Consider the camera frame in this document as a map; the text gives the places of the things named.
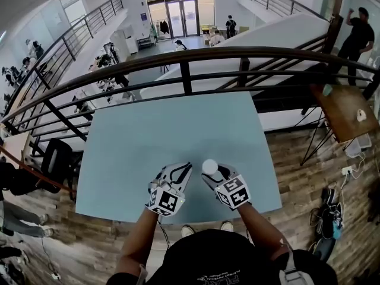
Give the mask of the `black backpack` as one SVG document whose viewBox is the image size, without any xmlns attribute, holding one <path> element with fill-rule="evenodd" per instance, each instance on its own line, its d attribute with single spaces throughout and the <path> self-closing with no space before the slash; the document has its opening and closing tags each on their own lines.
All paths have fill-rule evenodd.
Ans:
<svg viewBox="0 0 380 285">
<path fill-rule="evenodd" d="M 314 228 L 316 240 L 333 238 L 333 221 L 340 219 L 343 224 L 343 207 L 335 189 L 324 188 L 321 194 L 321 205 L 311 211 L 309 224 Z"/>
</svg>

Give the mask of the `black low shelf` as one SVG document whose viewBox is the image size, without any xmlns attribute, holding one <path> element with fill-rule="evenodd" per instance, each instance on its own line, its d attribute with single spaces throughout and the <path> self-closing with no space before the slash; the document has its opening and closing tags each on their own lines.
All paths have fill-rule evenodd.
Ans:
<svg viewBox="0 0 380 285">
<path fill-rule="evenodd" d="M 150 48 L 156 45 L 156 39 L 154 36 L 142 37 L 137 39 L 138 50 Z"/>
</svg>

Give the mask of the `person's left forearm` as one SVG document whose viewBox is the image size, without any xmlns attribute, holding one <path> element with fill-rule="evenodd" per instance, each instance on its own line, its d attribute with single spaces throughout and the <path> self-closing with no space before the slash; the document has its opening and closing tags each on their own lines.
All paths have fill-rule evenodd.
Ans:
<svg viewBox="0 0 380 285">
<path fill-rule="evenodd" d="M 115 273 L 139 276 L 141 267 L 146 266 L 151 251 L 157 221 L 157 213 L 147 208 L 142 211 L 123 243 Z"/>
</svg>

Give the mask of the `light wooden desk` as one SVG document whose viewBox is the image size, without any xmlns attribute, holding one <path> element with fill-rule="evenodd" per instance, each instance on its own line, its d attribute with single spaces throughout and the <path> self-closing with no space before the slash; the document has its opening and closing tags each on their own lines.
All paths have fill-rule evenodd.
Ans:
<svg viewBox="0 0 380 285">
<path fill-rule="evenodd" d="M 23 154 L 23 159 L 28 159 L 31 154 L 30 142 L 32 137 L 29 132 L 23 132 L 18 135 L 6 137 L 4 139 L 3 148 L 12 154 L 16 159 L 21 160 L 21 155 Z"/>
</svg>

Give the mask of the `person's black t-shirt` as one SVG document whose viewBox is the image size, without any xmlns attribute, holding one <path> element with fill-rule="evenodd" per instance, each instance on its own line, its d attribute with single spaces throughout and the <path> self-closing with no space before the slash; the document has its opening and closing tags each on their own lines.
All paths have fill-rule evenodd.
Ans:
<svg viewBox="0 0 380 285">
<path fill-rule="evenodd" d="M 238 233 L 208 229 L 174 243 L 144 285 L 281 285 L 288 259 L 271 260 Z"/>
</svg>

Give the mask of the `black curved metal railing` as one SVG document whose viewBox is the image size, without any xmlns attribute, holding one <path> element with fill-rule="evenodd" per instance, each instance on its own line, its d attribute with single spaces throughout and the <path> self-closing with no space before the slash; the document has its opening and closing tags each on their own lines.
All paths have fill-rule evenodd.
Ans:
<svg viewBox="0 0 380 285">
<path fill-rule="evenodd" d="M 317 62 L 319 65 L 347 66 L 372 73 L 373 78 L 368 79 L 370 84 L 363 91 L 366 99 L 369 99 L 380 86 L 380 68 L 371 68 L 316 50 L 263 46 L 194 49 L 123 62 L 77 77 L 20 106 L 4 117 L 1 123 L 12 133 L 17 133 L 21 125 L 25 125 L 25 130 L 29 132 L 38 128 L 37 125 L 29 126 L 30 121 L 53 113 L 57 122 L 64 123 L 76 137 L 83 138 L 84 134 L 70 121 L 78 115 L 65 116 L 61 113 L 62 109 L 128 91 L 151 91 L 157 87 L 171 87 L 175 84 L 182 88 L 177 94 L 179 97 L 250 91 L 254 103 L 259 104 L 260 112 L 290 110 L 294 107 L 305 108 L 307 99 L 311 97 L 311 87 L 316 84 L 317 79 L 328 81 L 341 75 L 332 74 L 322 68 L 316 71 L 293 70 L 293 66 L 303 61 Z M 104 91 L 59 106 L 52 103 L 52 99 L 81 87 L 169 64 L 179 64 L 179 76 Z"/>
</svg>

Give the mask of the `person's right forearm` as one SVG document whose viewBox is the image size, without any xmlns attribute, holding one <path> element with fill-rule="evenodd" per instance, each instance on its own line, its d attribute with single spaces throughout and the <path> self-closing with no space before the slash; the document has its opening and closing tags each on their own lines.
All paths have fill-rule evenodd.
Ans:
<svg viewBox="0 0 380 285">
<path fill-rule="evenodd" d="M 292 250 L 288 241 L 276 227 L 246 202 L 237 208 L 253 244 L 270 260 Z"/>
</svg>

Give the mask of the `brown wooden coat rack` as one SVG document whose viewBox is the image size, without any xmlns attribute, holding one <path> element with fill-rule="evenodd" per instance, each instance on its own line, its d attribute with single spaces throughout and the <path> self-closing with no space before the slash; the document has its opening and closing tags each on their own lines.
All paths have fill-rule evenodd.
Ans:
<svg viewBox="0 0 380 285">
<path fill-rule="evenodd" d="M 11 159 L 13 162 L 15 162 L 16 164 L 19 165 L 20 168 L 22 169 L 25 169 L 26 171 L 28 171 L 29 173 L 31 173 L 32 175 L 36 176 L 39 178 L 39 181 L 40 182 L 47 182 L 57 188 L 60 188 L 60 189 L 64 189 L 68 192 L 72 192 L 72 193 L 76 193 L 77 191 L 72 189 L 72 188 L 69 188 L 69 187 L 66 187 L 58 182 L 55 182 L 54 180 L 51 180 L 49 178 L 47 178 L 46 176 L 44 176 L 43 174 L 41 173 L 38 173 L 36 172 L 33 168 L 30 168 L 29 166 L 27 166 L 23 161 L 17 159 L 16 157 L 14 157 L 9 151 L 7 151 L 3 146 L 0 145 L 0 152 L 4 153 L 9 159 Z"/>
</svg>

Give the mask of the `black garment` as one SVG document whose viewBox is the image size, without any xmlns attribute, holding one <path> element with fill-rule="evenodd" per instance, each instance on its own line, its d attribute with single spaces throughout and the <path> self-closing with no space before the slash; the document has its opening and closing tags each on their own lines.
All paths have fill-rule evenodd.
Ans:
<svg viewBox="0 0 380 285">
<path fill-rule="evenodd" d="M 16 169 L 11 163 L 0 162 L 0 201 L 4 200 L 3 191 L 10 191 L 15 196 L 21 196 L 38 189 L 44 189 L 53 194 L 61 190 L 25 169 Z"/>
</svg>

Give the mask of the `small white ball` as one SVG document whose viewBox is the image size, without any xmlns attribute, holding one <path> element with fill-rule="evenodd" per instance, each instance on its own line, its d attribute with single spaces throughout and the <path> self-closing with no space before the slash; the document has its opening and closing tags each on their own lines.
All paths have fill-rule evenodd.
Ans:
<svg viewBox="0 0 380 285">
<path fill-rule="evenodd" d="M 202 164 L 202 172 L 206 175 L 214 175 L 218 171 L 218 163 L 213 159 L 207 159 Z"/>
</svg>

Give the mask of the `white cabinet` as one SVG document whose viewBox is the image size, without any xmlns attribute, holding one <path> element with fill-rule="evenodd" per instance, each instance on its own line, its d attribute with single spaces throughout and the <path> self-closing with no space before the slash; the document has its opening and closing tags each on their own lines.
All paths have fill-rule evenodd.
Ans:
<svg viewBox="0 0 380 285">
<path fill-rule="evenodd" d="M 119 56 L 124 60 L 138 52 L 137 40 L 131 25 L 120 27 L 110 37 Z"/>
</svg>

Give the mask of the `black office chair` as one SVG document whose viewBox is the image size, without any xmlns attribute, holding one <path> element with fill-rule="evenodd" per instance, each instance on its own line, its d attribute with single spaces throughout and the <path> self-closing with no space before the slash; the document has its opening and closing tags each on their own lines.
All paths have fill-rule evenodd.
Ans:
<svg viewBox="0 0 380 285">
<path fill-rule="evenodd" d="M 76 153 L 67 143 L 52 138 L 43 156 L 42 174 L 60 185 L 67 182 L 68 188 L 72 189 L 74 171 L 82 157 L 83 152 Z"/>
</svg>

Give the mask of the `dark blue oval object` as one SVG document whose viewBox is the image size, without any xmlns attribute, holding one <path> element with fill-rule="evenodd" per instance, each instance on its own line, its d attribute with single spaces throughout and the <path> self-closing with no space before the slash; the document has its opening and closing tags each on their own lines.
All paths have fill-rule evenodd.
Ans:
<svg viewBox="0 0 380 285">
<path fill-rule="evenodd" d="M 321 237 L 311 245 L 309 251 L 321 261 L 327 262 L 333 252 L 335 243 L 334 238 L 326 239 Z"/>
</svg>

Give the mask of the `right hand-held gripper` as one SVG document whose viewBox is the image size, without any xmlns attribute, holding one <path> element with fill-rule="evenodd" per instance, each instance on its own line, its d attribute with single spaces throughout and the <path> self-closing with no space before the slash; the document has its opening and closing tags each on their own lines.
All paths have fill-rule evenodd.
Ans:
<svg viewBox="0 0 380 285">
<path fill-rule="evenodd" d="M 201 174 L 202 180 L 214 189 L 219 201 L 235 210 L 241 205 L 250 202 L 251 194 L 247 183 L 238 171 L 228 164 L 218 164 L 219 172 L 213 175 Z"/>
</svg>

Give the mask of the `wooden side table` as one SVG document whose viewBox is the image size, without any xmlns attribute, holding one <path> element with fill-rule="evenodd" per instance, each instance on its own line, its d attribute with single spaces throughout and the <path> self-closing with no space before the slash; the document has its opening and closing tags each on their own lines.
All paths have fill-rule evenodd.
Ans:
<svg viewBox="0 0 380 285">
<path fill-rule="evenodd" d="M 350 85 L 332 85 L 329 96 L 322 95 L 324 85 L 311 85 L 311 92 L 316 99 L 318 107 L 321 108 L 317 127 L 321 128 L 327 122 L 328 129 L 321 141 L 312 148 L 317 130 L 315 129 L 309 147 L 300 162 L 303 166 L 318 150 L 331 138 L 334 137 L 338 143 L 351 141 L 356 137 L 380 129 L 380 124 L 375 117 L 368 101 L 358 87 Z M 357 110 L 365 111 L 367 119 L 358 122 Z"/>
</svg>

